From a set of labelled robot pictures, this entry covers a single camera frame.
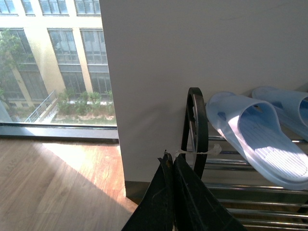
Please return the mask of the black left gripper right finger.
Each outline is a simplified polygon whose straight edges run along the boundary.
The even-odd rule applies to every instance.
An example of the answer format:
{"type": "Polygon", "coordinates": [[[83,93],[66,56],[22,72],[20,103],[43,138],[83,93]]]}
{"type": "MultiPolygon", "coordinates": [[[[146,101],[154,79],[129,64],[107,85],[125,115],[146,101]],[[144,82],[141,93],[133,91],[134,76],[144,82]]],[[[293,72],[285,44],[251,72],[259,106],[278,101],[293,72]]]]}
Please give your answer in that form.
{"type": "Polygon", "coordinates": [[[186,160],[179,155],[173,165],[175,223],[179,231],[245,231],[211,193],[186,160]]]}

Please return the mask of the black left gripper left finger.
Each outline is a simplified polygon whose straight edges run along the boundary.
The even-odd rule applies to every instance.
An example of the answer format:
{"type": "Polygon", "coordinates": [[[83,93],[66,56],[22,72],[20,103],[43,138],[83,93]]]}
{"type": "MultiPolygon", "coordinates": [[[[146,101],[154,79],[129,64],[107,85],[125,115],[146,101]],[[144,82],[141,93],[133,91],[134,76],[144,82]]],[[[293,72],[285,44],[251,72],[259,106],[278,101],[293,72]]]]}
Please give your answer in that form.
{"type": "Polygon", "coordinates": [[[164,152],[160,165],[124,231],[171,231],[174,219],[173,161],[164,152]]]}

